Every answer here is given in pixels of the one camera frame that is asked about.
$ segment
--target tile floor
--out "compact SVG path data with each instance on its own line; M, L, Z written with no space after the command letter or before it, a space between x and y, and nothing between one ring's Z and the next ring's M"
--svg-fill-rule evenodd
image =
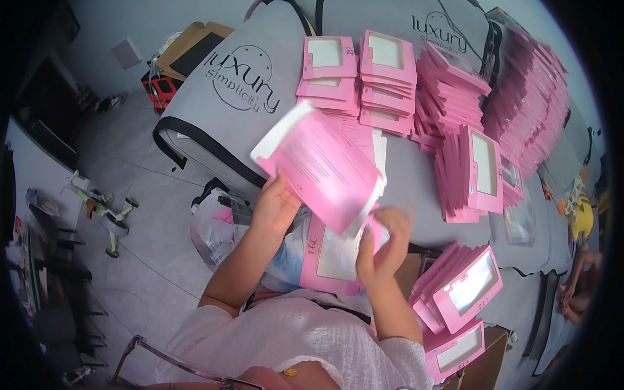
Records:
M108 344L97 356L110 366L88 376L91 384L111 377L133 335L165 346L185 314L196 307L211 277L190 241L189 225L190 202L212 177L193 161L185 170L176 168L156 147L151 132L158 116L151 107L144 92L130 94L124 105L90 118L77 140L79 168L91 179L91 187L113 193L115 210L125 197L140 203L127 217L130 232L119 240L118 259L105 254L108 233L99 223L84 215L78 222L86 246L77 247L74 254L93 273L94 305L110 313L92 317ZM540 278L522 278L511 268L501 270L501 276L503 290L480 317L488 324L516 330L519 336L505 354L496 388L526 390L539 380L531 377L535 362L523 358L522 352L535 316ZM137 384L154 383L155 362L139 348L121 375Z

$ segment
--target hand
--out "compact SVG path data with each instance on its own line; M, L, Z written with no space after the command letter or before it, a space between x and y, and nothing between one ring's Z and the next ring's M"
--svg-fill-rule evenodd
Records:
M562 294L561 302L568 302L574 296L576 286L559 285L559 292Z
M274 233L279 236L280 241L301 206L301 201L286 191L286 182L286 174L278 167L277 179L270 178L262 187L250 227L261 232Z
M412 224L407 215L395 208L382 208L374 212L375 219L388 228L390 239L373 256L374 239L369 228L364 229L359 242L356 271L366 291L383 286L394 278L407 256Z
M572 309L570 309L570 305L568 305L567 301L561 302L561 314L566 316L571 311L572 311Z

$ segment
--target orange object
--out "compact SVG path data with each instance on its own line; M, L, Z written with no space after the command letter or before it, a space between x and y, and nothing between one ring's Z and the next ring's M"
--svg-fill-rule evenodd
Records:
M87 218L91 219L91 213L97 207L97 202L92 199L87 199L86 204L87 204Z

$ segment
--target woman's right hand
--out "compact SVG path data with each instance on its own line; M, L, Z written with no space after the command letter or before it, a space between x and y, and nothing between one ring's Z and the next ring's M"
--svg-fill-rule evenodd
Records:
M364 229L359 242L356 271L367 291L384 286L391 278L394 278L394 273L407 256L409 236L412 232L412 223L407 215L395 208L376 210L374 217L388 229L390 239L373 255L373 234L369 228Z

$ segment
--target woman's left hand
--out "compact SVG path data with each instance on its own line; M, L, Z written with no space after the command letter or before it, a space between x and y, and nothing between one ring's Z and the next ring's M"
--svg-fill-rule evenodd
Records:
M301 206L301 201L286 191L286 181L286 174L278 167L277 179L270 178L262 187L250 227L275 234L280 241Z

